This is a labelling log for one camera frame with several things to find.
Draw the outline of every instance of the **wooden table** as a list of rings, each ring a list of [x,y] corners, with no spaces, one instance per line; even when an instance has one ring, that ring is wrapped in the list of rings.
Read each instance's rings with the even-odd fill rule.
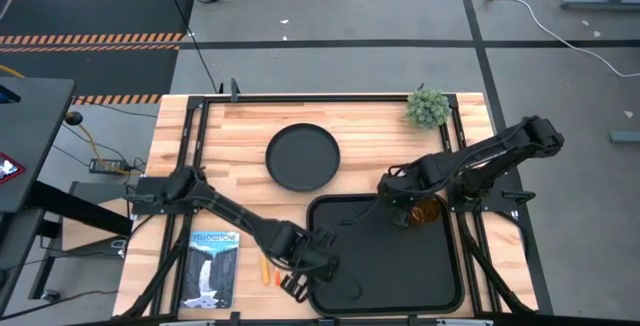
[[[462,124],[468,144],[493,135],[481,93],[457,94]],[[180,137],[188,96],[164,96],[147,164],[148,176],[168,176],[177,162]],[[406,163],[427,153],[442,151],[437,130],[410,128],[403,119],[406,103],[237,103],[214,104],[209,109],[202,165],[209,182],[228,198],[265,218],[288,219],[306,225],[306,206],[323,194],[371,193],[389,165]],[[198,127],[199,110],[194,116],[187,164],[192,160]],[[336,138],[341,165],[336,176],[322,189],[311,193],[294,193],[279,187],[264,164],[266,147],[283,127],[314,123],[326,128]],[[453,122],[449,134],[457,148]],[[473,230],[471,216],[469,226]],[[502,218],[483,214],[494,266],[518,297],[536,308],[527,262],[516,226]],[[460,239],[453,218],[457,247]],[[114,314],[127,310],[143,291],[158,266],[166,216],[156,216],[145,224],[129,244],[120,281]],[[177,222],[177,236],[180,222]],[[194,217],[192,231],[236,230],[213,214],[200,212]],[[450,317],[472,316],[462,257],[465,299]],[[484,274],[476,264],[483,308],[490,309]],[[169,311],[173,288],[173,271],[167,276],[161,313]],[[242,319],[310,319],[317,318],[308,302],[298,304],[273,283],[264,286],[260,272],[260,251],[253,238],[242,233],[233,308],[230,310],[180,309],[180,319],[228,319],[239,311]]]

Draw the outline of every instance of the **waterfall picture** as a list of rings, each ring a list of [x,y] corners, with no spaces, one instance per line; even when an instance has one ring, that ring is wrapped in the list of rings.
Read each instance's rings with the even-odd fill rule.
[[[237,232],[191,234],[180,295],[183,307],[231,307],[239,242]]]

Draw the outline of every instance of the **black desk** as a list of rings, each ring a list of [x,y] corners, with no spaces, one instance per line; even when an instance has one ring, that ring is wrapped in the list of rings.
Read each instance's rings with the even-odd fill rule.
[[[37,181],[71,102],[75,83],[70,80],[0,78],[0,85],[22,98],[19,103],[0,104],[0,152],[25,168],[21,175],[0,184],[2,315],[36,235],[54,238],[59,234],[58,224],[43,220],[46,211],[125,236],[131,233],[132,222]]]

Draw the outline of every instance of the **black tray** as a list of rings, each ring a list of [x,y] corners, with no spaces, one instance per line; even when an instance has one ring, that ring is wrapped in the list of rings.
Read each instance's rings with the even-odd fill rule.
[[[335,279],[312,288],[309,301],[319,314],[332,317],[450,313],[464,298],[450,214],[421,227],[402,229],[390,211],[378,205],[353,226],[340,226],[367,208],[374,194],[327,195],[307,211],[310,231],[324,226],[337,239],[331,252],[340,258]],[[362,287],[352,300],[344,290]]]

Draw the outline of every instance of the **gray floor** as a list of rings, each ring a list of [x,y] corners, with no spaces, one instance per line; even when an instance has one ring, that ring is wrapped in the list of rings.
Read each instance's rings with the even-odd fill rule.
[[[640,13],[566,12],[558,8],[559,0],[526,1],[543,24],[568,39],[640,38]],[[487,40],[548,39],[521,5],[473,2]],[[192,25],[199,41],[471,38],[462,0],[223,0],[196,4]],[[640,72],[640,50],[595,51],[622,72]],[[203,55],[216,81],[234,77],[245,93],[411,91],[421,82],[445,91],[484,91],[472,49],[207,50]],[[620,79],[598,61],[566,49],[491,49],[488,56],[507,123],[539,114],[567,139],[553,160],[520,167],[525,188],[538,194],[530,212],[555,312],[640,320],[640,276],[635,272],[640,263],[635,227],[640,221],[640,149],[607,139],[612,129],[640,129],[640,78]],[[172,92],[210,90],[195,51],[180,51]],[[156,112],[157,106],[127,109]],[[86,125],[99,130],[98,142],[120,149],[130,162],[148,155],[152,120],[93,106],[81,111]],[[133,143],[134,134],[141,141]],[[88,160],[89,148],[77,141],[62,130],[56,144]],[[91,178],[56,150],[41,175],[62,189],[75,180],[105,179],[124,181]],[[41,253],[36,247],[30,258]],[[50,286],[65,295],[113,290],[120,267],[118,260],[61,260]],[[23,275],[9,312],[39,304],[24,301],[34,269],[29,266]],[[7,324],[105,319],[113,300],[92,296]]]

